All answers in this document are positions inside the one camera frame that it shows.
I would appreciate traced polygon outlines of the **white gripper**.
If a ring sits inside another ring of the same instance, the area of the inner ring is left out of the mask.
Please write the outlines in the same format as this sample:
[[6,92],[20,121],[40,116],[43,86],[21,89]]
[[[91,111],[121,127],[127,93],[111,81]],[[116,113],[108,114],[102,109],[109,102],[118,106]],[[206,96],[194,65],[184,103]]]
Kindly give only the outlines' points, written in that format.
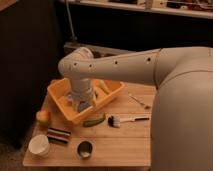
[[73,109],[80,113],[90,106],[95,106],[95,92],[93,88],[85,91],[71,90],[68,93],[68,100],[71,102]]

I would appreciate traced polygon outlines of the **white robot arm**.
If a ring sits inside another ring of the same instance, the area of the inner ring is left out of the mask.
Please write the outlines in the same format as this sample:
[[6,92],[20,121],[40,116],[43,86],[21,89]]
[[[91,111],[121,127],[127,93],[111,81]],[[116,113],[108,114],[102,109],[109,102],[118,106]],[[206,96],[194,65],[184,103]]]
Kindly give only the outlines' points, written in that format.
[[89,80],[153,85],[151,171],[213,171],[213,48],[175,47],[94,58],[80,47],[58,70],[75,102],[91,99]]

